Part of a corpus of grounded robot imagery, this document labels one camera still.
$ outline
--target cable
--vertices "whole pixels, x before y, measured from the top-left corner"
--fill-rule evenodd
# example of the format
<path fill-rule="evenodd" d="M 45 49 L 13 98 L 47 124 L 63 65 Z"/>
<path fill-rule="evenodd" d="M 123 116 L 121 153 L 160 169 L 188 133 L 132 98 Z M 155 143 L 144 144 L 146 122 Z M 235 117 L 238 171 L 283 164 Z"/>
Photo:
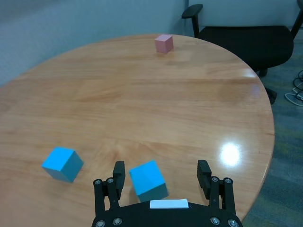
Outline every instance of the cable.
<path fill-rule="evenodd" d="M 300 80 L 300 81 L 301 81 L 301 83 L 298 84 L 298 85 L 296 85 L 296 81 L 297 81 L 297 80 Z M 292 104 L 297 105 L 297 106 L 303 106 L 303 96 L 300 95 L 300 93 L 303 91 L 303 89 L 300 88 L 300 85 L 302 85 L 302 84 L 303 84 L 303 70 L 301 70 L 301 71 L 298 73 L 297 78 L 295 78 L 295 79 L 293 80 L 293 85 L 294 85 L 293 92 L 294 92 L 295 94 L 293 94 L 293 93 L 286 93 L 286 94 L 285 94 L 285 98 L 286 98 L 289 102 L 291 102 Z M 302 104 L 299 104 L 299 103 L 294 102 L 293 100 L 291 100 L 291 99 L 289 98 L 289 96 L 295 96 L 295 98 L 296 98 L 297 100 L 301 101 Z"/>

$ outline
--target white label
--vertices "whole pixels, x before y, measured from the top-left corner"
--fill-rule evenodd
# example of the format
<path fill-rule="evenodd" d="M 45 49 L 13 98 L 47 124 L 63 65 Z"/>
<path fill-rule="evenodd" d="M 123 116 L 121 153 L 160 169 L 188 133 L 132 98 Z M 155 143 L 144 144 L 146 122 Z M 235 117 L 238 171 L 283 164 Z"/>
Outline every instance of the white label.
<path fill-rule="evenodd" d="M 151 200 L 150 209 L 188 208 L 187 199 L 182 200 Z"/>

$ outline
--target pink cube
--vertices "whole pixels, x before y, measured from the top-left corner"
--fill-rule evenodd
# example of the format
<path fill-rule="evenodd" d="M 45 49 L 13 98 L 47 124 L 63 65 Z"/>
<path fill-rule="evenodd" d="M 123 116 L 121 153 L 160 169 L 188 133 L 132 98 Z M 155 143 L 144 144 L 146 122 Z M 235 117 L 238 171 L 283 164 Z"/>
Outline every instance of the pink cube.
<path fill-rule="evenodd" d="M 157 52 L 168 53 L 174 49 L 171 35 L 160 35 L 155 39 Z"/>

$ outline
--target chair seat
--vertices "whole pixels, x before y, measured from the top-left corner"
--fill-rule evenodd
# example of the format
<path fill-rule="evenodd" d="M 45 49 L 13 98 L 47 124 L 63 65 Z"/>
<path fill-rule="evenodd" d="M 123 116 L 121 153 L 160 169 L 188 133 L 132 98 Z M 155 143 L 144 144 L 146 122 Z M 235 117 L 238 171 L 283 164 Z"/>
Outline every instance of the chair seat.
<path fill-rule="evenodd" d="M 205 27 L 198 38 L 236 54 L 255 71 L 283 64 L 294 49 L 285 26 Z"/>

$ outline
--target wooden table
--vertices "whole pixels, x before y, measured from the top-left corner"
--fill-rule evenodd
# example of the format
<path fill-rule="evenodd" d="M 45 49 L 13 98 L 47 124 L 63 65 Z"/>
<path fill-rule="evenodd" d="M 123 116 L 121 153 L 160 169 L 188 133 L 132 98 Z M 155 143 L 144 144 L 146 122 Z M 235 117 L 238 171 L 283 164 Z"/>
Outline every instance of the wooden table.
<path fill-rule="evenodd" d="M 155 159 L 169 199 L 201 196 L 196 168 L 234 180 L 237 215 L 254 203 L 271 160 L 274 124 L 256 74 L 214 44 L 174 35 L 156 53 L 140 35 L 81 47 L 46 61 L 0 88 L 0 226 L 90 226 L 92 181 Z M 77 150 L 74 183 L 41 164 L 55 146 Z M 120 205 L 137 203 L 126 175 Z"/>

